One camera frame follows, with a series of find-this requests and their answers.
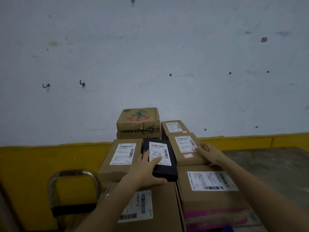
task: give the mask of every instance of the hand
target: hand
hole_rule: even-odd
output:
[[[213,147],[209,143],[201,143],[203,146],[207,147],[208,151],[196,147],[195,151],[200,155],[204,156],[207,160],[209,160],[213,164],[220,165],[222,161],[227,158],[220,150]]]
[[[127,175],[125,175],[128,180],[134,184],[137,184],[139,187],[148,187],[157,184],[165,184],[168,181],[165,178],[155,178],[152,175],[153,168],[158,164],[162,157],[158,157],[148,162],[150,150],[136,160],[135,163],[132,163]]]

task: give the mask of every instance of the forearm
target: forearm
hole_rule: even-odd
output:
[[[309,231],[308,213],[294,202],[229,158],[223,158],[219,164],[229,174],[269,232]]]
[[[113,192],[100,203],[75,232],[113,231],[123,210],[138,188],[138,184],[124,176]]]

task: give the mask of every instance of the stack of boxes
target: stack of boxes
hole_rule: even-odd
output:
[[[166,178],[168,183],[139,189],[129,205],[138,199],[142,203],[126,207],[117,231],[194,232],[247,222],[249,205],[236,185],[224,170],[192,147],[203,148],[180,120],[160,125],[157,108],[122,111],[117,121],[117,139],[98,172],[103,183],[110,183],[101,200],[147,150],[149,161],[162,156],[153,175]]]

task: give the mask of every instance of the black box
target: black box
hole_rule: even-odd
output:
[[[165,178],[169,182],[176,182],[178,179],[178,171],[170,142],[160,139],[144,138],[143,153],[148,150],[150,150],[148,161],[151,161],[155,157],[162,156],[160,163],[164,163],[164,165],[160,163],[156,164],[152,175],[156,178]]]

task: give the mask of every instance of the concrete floor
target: concrete floor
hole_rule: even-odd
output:
[[[258,179],[309,211],[309,153],[300,148],[225,151],[224,154]],[[262,225],[235,232],[265,232]]]

